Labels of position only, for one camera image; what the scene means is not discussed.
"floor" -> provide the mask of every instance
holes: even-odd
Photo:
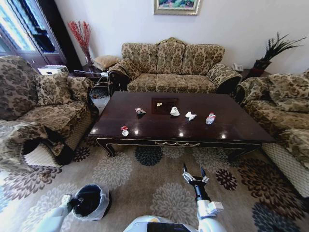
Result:
[[[101,115],[107,102],[110,100],[106,88],[95,88],[90,92],[90,97],[93,103],[97,106]]]
[[[103,101],[97,104],[104,108]],[[72,163],[37,168],[33,173],[0,172],[0,231],[30,232],[64,194],[88,183],[110,189],[112,205],[99,221],[69,214],[62,232],[120,232],[136,217],[157,215],[197,227],[195,193],[182,177],[183,163],[193,175],[202,166],[210,180],[206,191],[222,202],[218,220],[229,232],[306,232],[303,199],[266,156],[252,152],[228,162],[230,150],[159,146],[117,146],[108,158],[96,141],[84,139]]]

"vase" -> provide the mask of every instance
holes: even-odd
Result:
[[[243,79],[246,80],[249,77],[260,77],[264,70],[271,64],[270,61],[267,60],[261,60],[261,59],[257,59],[254,63],[253,68],[250,69],[250,72],[248,73],[248,75]]]
[[[92,59],[91,59],[89,50],[87,50],[84,54],[85,54],[86,64],[87,64],[88,66],[93,66],[93,61],[92,61]]]

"white wall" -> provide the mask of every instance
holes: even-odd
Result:
[[[225,47],[223,63],[251,68],[267,39],[289,33],[309,37],[309,0],[202,0],[198,16],[154,15],[153,0],[56,0],[65,23],[85,20],[92,28],[93,57],[121,56],[124,42],[156,43],[176,37],[192,44]],[[70,32],[78,56],[83,52]],[[275,57],[267,71],[300,73],[309,68],[309,38],[303,47]]]

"dark wooden coffee table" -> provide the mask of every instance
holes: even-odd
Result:
[[[169,114],[176,106],[180,116]],[[135,108],[146,114],[139,116]],[[197,114],[192,121],[185,117]],[[216,114],[211,125],[205,120],[210,112]],[[129,135],[122,135],[121,127]],[[261,143],[275,140],[257,124],[232,98],[225,94],[115,92],[89,136],[108,156],[114,156],[111,145],[158,145],[183,147],[234,148],[232,160],[253,151]]]

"picture frame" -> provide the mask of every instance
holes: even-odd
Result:
[[[197,15],[202,0],[154,0],[156,15]]]

